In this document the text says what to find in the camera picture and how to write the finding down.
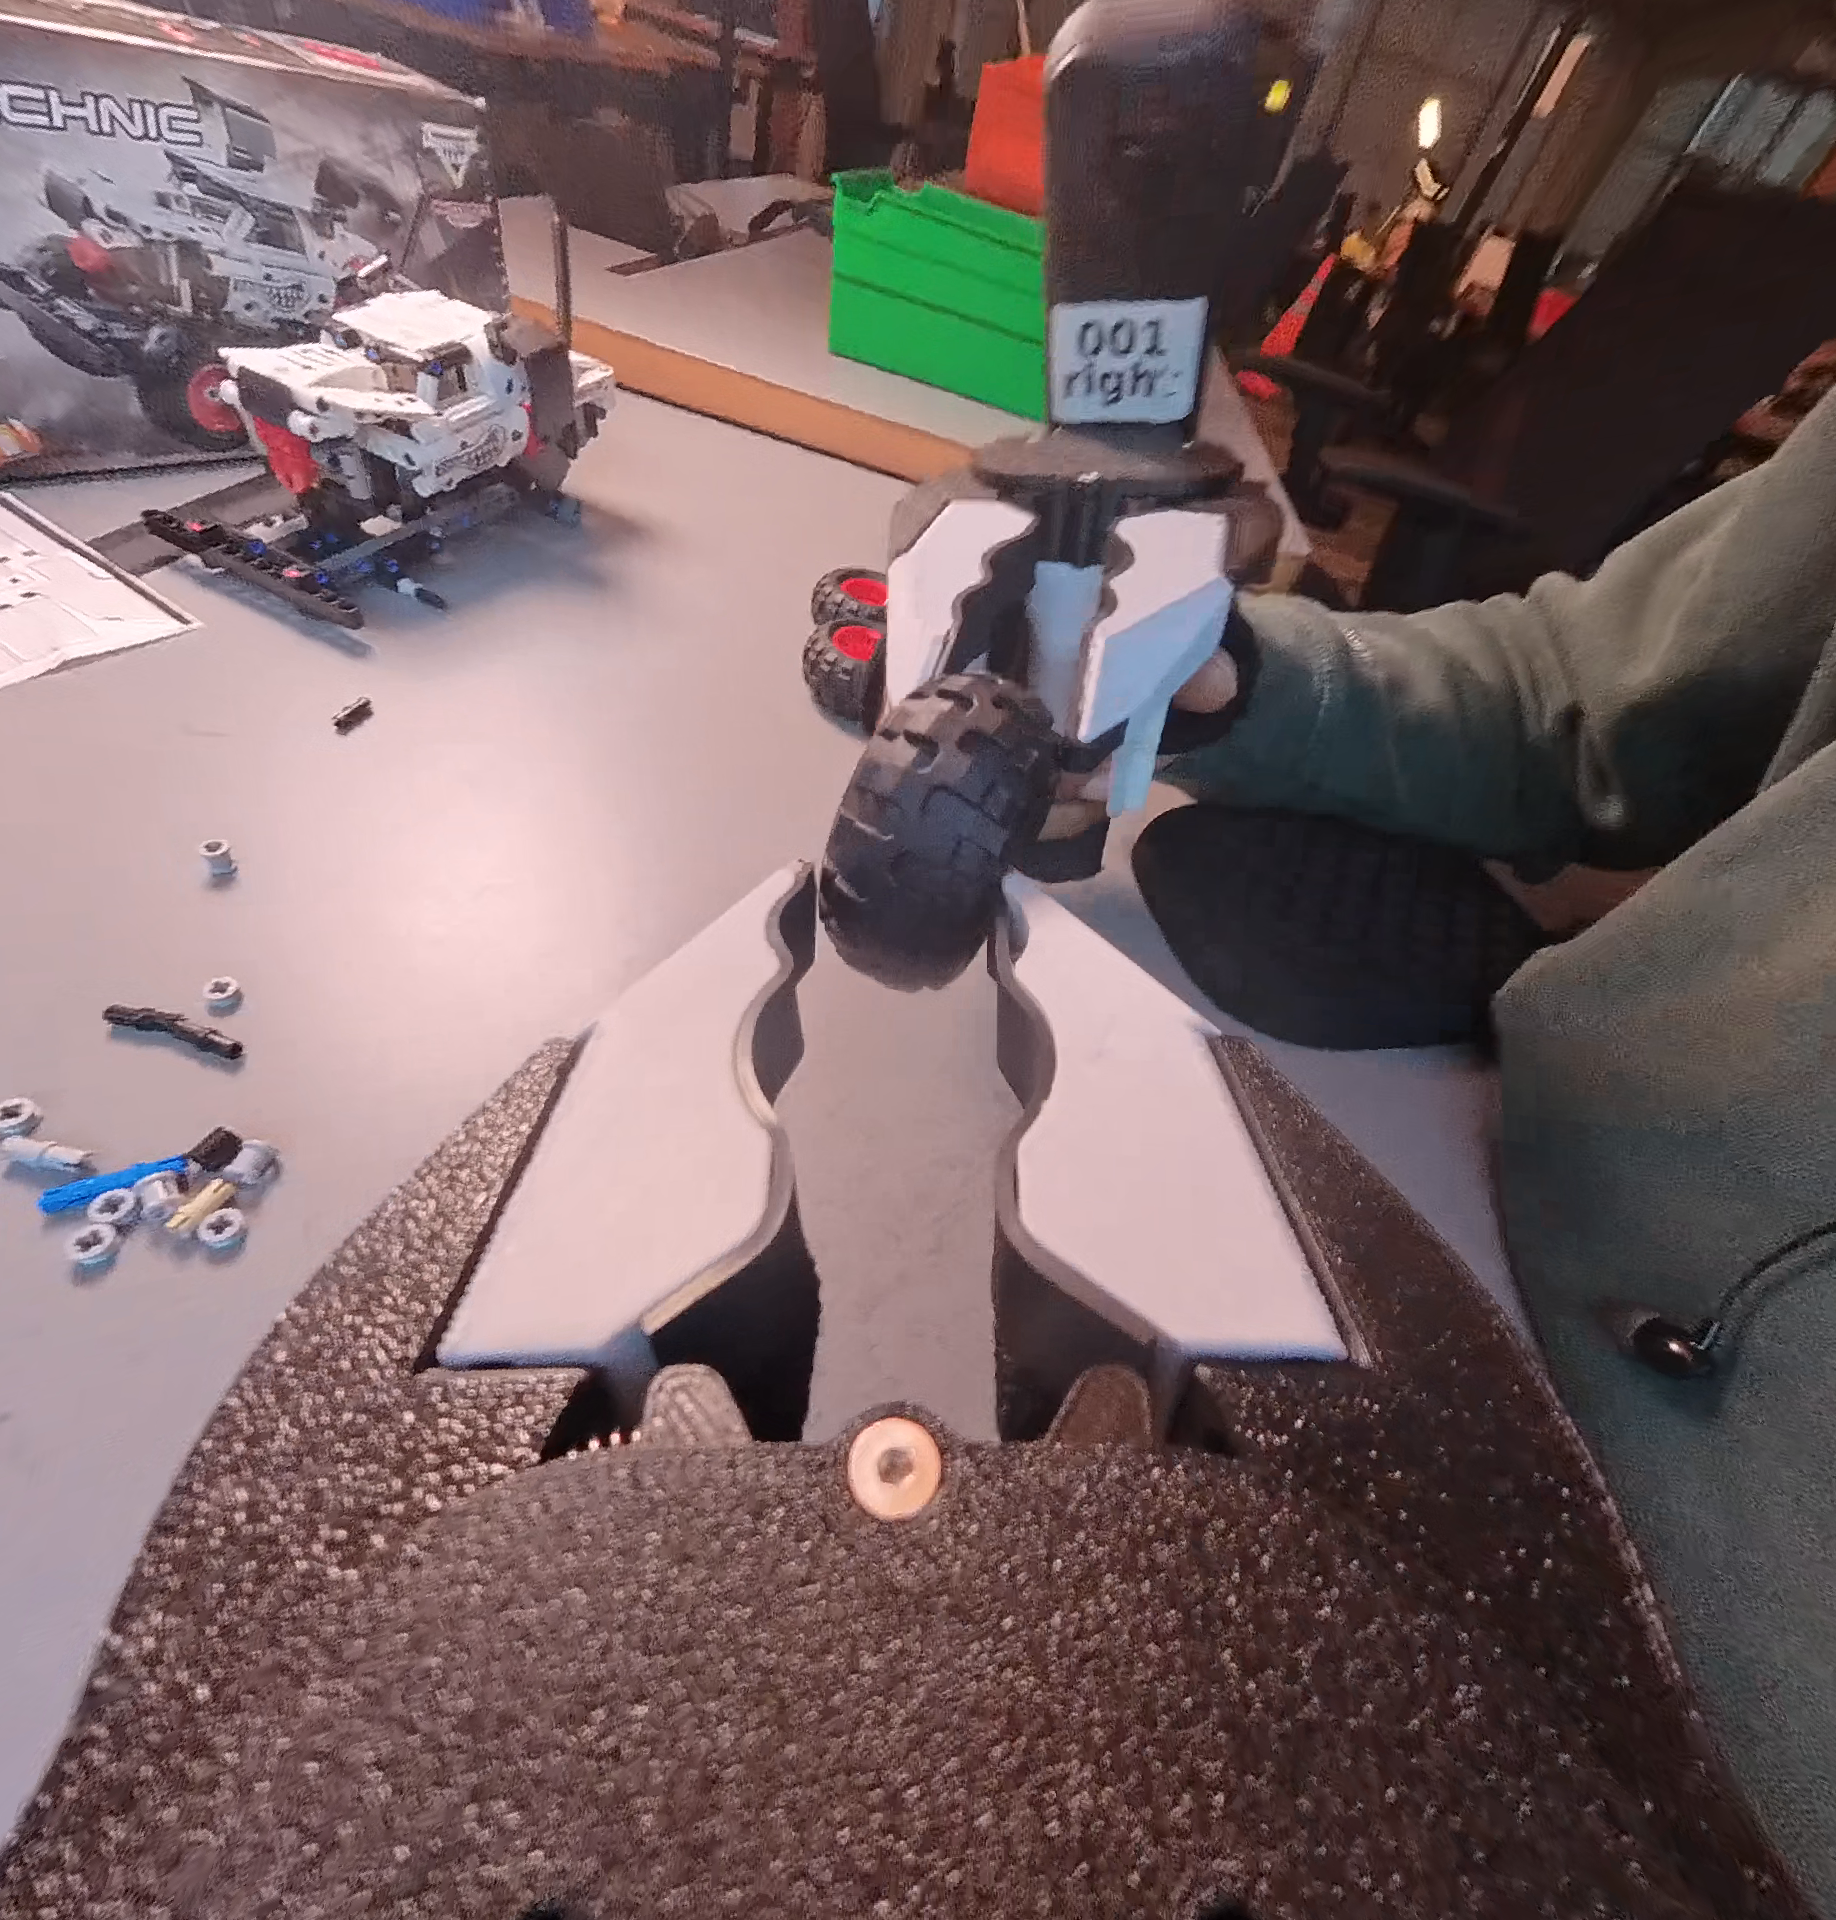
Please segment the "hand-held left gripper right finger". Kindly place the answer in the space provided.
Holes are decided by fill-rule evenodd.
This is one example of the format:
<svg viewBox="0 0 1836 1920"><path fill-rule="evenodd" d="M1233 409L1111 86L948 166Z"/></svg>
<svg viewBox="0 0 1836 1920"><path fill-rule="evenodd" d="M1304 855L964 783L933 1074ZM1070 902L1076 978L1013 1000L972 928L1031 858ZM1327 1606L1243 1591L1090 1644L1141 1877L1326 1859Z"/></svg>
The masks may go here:
<svg viewBox="0 0 1836 1920"><path fill-rule="evenodd" d="M1009 1242L1176 1361L1344 1361L1321 1271L1266 1170L1218 1029L1024 877L989 949Z"/></svg>

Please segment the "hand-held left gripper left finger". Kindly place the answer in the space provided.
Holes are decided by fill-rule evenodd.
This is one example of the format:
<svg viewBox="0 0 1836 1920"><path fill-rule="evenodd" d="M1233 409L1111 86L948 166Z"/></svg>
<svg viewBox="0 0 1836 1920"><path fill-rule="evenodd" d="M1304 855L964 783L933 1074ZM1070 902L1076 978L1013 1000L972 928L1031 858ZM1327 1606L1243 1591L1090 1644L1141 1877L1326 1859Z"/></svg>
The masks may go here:
<svg viewBox="0 0 1836 1920"><path fill-rule="evenodd" d="M599 1363L775 1244L816 926L811 868L782 865L593 1019L443 1320L442 1367Z"/></svg>

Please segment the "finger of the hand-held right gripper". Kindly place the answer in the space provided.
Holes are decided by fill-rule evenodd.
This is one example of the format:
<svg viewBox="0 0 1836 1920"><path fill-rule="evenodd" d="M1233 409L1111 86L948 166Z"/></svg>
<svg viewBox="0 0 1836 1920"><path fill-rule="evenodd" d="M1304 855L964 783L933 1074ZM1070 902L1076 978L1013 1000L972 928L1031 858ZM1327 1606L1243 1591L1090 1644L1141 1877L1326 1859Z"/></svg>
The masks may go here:
<svg viewBox="0 0 1836 1920"><path fill-rule="evenodd" d="M1084 750L1109 734L1105 812L1143 804L1174 696L1218 649L1233 603L1232 521L1213 510L1120 519L1129 558L1032 570L1032 694Z"/></svg>
<svg viewBox="0 0 1836 1920"><path fill-rule="evenodd" d="M882 714L946 675L1026 679L1041 521L996 494L903 494L890 511Z"/></svg>

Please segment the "white lego truck model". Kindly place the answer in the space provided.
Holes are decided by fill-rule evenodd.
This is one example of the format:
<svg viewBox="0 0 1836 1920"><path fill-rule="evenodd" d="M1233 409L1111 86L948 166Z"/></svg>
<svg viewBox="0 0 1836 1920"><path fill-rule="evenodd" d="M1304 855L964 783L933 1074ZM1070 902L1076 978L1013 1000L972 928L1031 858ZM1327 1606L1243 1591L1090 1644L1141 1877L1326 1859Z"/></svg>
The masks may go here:
<svg viewBox="0 0 1836 1920"><path fill-rule="evenodd" d="M575 525L569 468L616 399L614 371L562 327L431 289L358 299L311 341L236 347L222 366L219 396L285 510L232 519L210 494L136 532L346 634L368 585L443 609L418 566L455 533L517 510Z"/></svg>

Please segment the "white printed sticker sheet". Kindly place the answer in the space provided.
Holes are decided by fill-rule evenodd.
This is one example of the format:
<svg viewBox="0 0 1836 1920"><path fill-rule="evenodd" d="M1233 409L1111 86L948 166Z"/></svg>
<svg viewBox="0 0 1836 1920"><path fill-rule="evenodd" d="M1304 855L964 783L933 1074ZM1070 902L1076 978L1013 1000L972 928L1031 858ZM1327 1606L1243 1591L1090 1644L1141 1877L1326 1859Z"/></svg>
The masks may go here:
<svg viewBox="0 0 1836 1920"><path fill-rule="evenodd" d="M163 593L0 493L0 690L192 629Z"/></svg>

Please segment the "person's right forearm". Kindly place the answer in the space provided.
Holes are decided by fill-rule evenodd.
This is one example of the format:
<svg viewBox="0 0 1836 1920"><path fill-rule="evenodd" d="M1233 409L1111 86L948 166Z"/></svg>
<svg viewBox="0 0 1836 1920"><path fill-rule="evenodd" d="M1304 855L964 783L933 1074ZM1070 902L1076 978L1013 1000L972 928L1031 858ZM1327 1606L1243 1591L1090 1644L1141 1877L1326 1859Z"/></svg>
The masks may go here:
<svg viewBox="0 0 1836 1920"><path fill-rule="evenodd" d="M1588 578L1412 615L1243 600L1233 717L1162 776L1513 864L1669 864L1836 742L1836 385Z"/></svg>

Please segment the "small tan lego piece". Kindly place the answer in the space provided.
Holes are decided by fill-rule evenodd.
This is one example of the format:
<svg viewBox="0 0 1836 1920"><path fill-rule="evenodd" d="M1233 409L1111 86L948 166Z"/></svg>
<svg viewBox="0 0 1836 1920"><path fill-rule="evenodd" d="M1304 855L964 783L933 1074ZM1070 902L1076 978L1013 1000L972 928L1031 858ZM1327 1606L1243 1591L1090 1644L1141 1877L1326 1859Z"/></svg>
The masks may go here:
<svg viewBox="0 0 1836 1920"><path fill-rule="evenodd" d="M213 1127L183 1156L181 1198L166 1213L163 1230L210 1251L228 1251L243 1239L243 1208L270 1187L280 1152L268 1140L242 1138Z"/></svg>

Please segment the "small blue lego piece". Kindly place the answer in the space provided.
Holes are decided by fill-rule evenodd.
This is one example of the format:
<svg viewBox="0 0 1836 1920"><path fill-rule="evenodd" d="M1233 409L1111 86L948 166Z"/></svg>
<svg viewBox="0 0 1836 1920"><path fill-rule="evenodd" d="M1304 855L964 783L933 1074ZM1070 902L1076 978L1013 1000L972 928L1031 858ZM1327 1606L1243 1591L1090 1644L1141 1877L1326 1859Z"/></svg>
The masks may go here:
<svg viewBox="0 0 1836 1920"><path fill-rule="evenodd" d="M164 1174L183 1174L187 1158L183 1154L171 1154L163 1158L139 1161L119 1170L104 1170L85 1174L82 1178L69 1180L65 1184L47 1187L37 1195L37 1208L51 1216L58 1213L78 1213L91 1200L107 1191L130 1188L136 1183L164 1176Z"/></svg>

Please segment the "small white lego piece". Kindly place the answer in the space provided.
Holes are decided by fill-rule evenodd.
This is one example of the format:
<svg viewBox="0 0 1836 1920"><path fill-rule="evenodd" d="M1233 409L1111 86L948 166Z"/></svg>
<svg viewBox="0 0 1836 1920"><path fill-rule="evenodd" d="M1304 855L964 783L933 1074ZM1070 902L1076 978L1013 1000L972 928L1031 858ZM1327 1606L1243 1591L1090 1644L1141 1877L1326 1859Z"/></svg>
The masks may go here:
<svg viewBox="0 0 1836 1920"><path fill-rule="evenodd" d="M25 1094L0 1099L0 1156L32 1170L85 1171L91 1154L66 1141L41 1138L43 1109Z"/></svg>

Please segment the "lego set box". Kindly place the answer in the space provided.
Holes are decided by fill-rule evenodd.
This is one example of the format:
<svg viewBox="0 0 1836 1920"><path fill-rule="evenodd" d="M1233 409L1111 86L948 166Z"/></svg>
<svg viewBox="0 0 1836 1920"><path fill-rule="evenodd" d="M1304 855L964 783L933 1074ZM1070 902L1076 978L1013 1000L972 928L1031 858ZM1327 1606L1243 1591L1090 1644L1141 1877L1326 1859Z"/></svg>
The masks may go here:
<svg viewBox="0 0 1836 1920"><path fill-rule="evenodd" d="M222 351L510 299L482 106L317 32L0 1L0 486L236 454Z"/></svg>

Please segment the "red plastic bin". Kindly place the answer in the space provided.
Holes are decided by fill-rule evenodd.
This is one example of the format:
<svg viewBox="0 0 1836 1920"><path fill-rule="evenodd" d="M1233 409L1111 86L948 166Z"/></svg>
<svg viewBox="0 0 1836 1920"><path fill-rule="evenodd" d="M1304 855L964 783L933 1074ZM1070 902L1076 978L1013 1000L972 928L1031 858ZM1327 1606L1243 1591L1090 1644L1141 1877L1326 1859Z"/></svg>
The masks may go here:
<svg viewBox="0 0 1836 1920"><path fill-rule="evenodd" d="M981 69L962 190L1032 218L1044 211L1046 56Z"/></svg>

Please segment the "green plastic bin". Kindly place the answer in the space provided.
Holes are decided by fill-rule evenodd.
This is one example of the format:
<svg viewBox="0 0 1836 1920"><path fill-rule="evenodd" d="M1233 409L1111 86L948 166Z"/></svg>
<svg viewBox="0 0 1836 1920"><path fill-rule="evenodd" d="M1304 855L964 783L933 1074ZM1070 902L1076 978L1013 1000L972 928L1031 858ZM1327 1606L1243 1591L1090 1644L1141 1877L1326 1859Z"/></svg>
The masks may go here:
<svg viewBox="0 0 1836 1920"><path fill-rule="evenodd" d="M826 347L1022 420L1047 402L1046 224L887 169L838 174Z"/></svg>

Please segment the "black office chair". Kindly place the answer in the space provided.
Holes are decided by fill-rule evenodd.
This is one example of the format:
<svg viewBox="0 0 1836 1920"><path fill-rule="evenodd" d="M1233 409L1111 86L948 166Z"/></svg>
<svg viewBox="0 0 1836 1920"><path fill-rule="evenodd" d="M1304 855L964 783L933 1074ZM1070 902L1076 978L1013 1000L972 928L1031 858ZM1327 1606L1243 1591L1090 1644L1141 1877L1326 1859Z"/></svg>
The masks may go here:
<svg viewBox="0 0 1836 1920"><path fill-rule="evenodd" d="M1284 486L1391 503L1356 609L1414 612L1588 576L1658 494L1836 334L1836 198L1685 180L1425 454L1337 445L1397 394L1247 355L1293 399Z"/></svg>

